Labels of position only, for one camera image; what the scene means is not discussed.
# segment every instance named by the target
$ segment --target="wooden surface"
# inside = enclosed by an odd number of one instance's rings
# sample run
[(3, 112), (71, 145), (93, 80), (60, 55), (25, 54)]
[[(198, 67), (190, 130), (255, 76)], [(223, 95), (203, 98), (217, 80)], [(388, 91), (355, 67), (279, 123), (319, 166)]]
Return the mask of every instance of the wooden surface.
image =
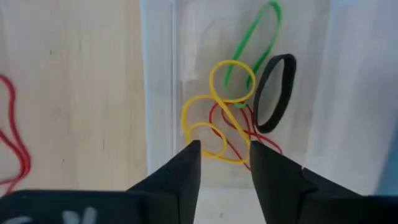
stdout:
[[(123, 190), (145, 177), (139, 0), (0, 0), (0, 13), (0, 72), (33, 163), (18, 189)], [(0, 85), (9, 133), (7, 101)], [(17, 171), (1, 143), (0, 179)]]

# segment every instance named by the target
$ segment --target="red string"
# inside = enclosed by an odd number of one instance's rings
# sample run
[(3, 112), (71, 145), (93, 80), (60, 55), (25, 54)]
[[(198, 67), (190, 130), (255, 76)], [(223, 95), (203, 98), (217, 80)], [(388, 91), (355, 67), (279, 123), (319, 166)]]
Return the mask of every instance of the red string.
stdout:
[(0, 128), (0, 140), (3, 141), (11, 151), (17, 156), (19, 161), (19, 173), (15, 177), (0, 180), (0, 185), (10, 184), (6, 190), (6, 194), (11, 193), (14, 187), (30, 172), (30, 155), (22, 142), (21, 136), (18, 133), (17, 125), (15, 122), (15, 100), (16, 91), (11, 80), (0, 74), (0, 80), (5, 84), (9, 92), (9, 104), (8, 104), (8, 120), (11, 129), (12, 137), (16, 143), (13, 143)]
[[(210, 112), (209, 112), (209, 123), (212, 123), (212, 124), (213, 124), (213, 118), (212, 118), (212, 117), (213, 117), (213, 112), (214, 112), (214, 110), (215, 110), (217, 107), (218, 107), (218, 103), (215, 103), (215, 104), (213, 105), (213, 107), (211, 107), (211, 110), (210, 110)], [(245, 122), (245, 124), (246, 124), (246, 130), (243, 130), (243, 131), (244, 131), (246, 134), (248, 134), (249, 139), (251, 140), (251, 137), (254, 136), (254, 137), (256, 137), (261, 143), (263, 143), (262, 140), (264, 140), (264, 141), (268, 142), (270, 145), (274, 146), (274, 147), (279, 151), (279, 153), (282, 154), (282, 153), (283, 153), (283, 152), (282, 152), (282, 149), (278, 146), (278, 144), (276, 144), (273, 140), (271, 140), (271, 139), (269, 139), (269, 138), (267, 138), (267, 137), (265, 137), (265, 136), (262, 136), (262, 135), (260, 135), (260, 134), (257, 133), (256, 127), (255, 127), (255, 125), (254, 125), (254, 113), (253, 113), (253, 110), (250, 108), (249, 105), (246, 105), (246, 108), (249, 110), (249, 113), (250, 113), (251, 127), (252, 127), (252, 129), (253, 129), (253, 132), (251, 131), (250, 124), (249, 124), (249, 119), (248, 119), (248, 116), (247, 116), (246, 112), (245, 112), (242, 108), (240, 108), (239, 110), (240, 110), (240, 112), (241, 112), (241, 114), (242, 114), (242, 116), (243, 116), (244, 122)], [(221, 110), (221, 116), (222, 116), (223, 120), (225, 121), (225, 123), (226, 123), (228, 126), (232, 127), (233, 129), (236, 129), (235, 126), (234, 126), (230, 121), (228, 121), (228, 119), (227, 119), (226, 116), (225, 116), (225, 112), (224, 112), (223, 110)], [(213, 130), (213, 132), (214, 132), (218, 137), (221, 137), (220, 134), (218, 134), (215, 130)], [(226, 141), (227, 141), (227, 144), (231, 147), (231, 149), (235, 152), (236, 156), (237, 156), (239, 159), (242, 159), (242, 156), (241, 156), (240, 153), (236, 150), (236, 148), (231, 144), (231, 142), (230, 142), (228, 139), (227, 139)], [(249, 165), (248, 165), (247, 163), (244, 163), (244, 166), (245, 166), (248, 170), (250, 170), (250, 167), (249, 167)]]

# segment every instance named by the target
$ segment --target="plastic container wall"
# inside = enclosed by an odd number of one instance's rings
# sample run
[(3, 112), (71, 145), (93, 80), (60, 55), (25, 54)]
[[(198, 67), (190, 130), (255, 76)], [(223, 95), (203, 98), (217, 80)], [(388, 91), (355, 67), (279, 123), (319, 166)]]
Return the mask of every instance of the plastic container wall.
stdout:
[[(183, 103), (193, 95), (209, 93), (212, 66), (231, 58), (264, 2), (141, 2), (149, 172), (186, 145), (180, 127)], [(279, 2), (283, 20), (270, 56), (295, 55), (297, 74), (289, 107), (268, 136), (287, 157), (351, 190), (370, 194), (377, 188), (396, 128), (398, 33), (391, 28), (398, 17), (393, 12), (398, 2)], [(274, 30), (274, 12), (267, 10), (240, 60), (252, 66)], [(216, 80), (221, 96), (222, 73)], [(243, 95), (246, 74), (235, 69), (232, 76), (231, 93)], [(267, 84), (261, 119), (275, 105), (279, 82), (274, 75)], [(190, 108), (188, 123), (207, 121), (212, 103), (197, 102)], [(215, 124), (245, 153), (241, 137), (223, 126), (218, 113)], [(212, 151), (221, 146), (207, 128), (193, 134)], [(203, 160), (202, 184), (252, 188), (243, 166), (213, 159)]]

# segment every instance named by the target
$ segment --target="black rubber band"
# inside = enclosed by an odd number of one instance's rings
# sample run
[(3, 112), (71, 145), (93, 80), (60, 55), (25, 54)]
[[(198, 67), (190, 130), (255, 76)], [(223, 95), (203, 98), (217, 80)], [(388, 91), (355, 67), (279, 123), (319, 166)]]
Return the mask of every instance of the black rubber band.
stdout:
[[(276, 105), (275, 110), (269, 120), (265, 124), (259, 125), (258, 112), (262, 90), (268, 81), (269, 75), (281, 60), (284, 61), (284, 71), (282, 74), (282, 90), (280, 91), (278, 104)], [(292, 94), (295, 72), (296, 58), (291, 54), (278, 55), (269, 60), (264, 72), (261, 75), (256, 94), (254, 95), (254, 123), (256, 124), (256, 128), (260, 133), (271, 132), (282, 119)]]

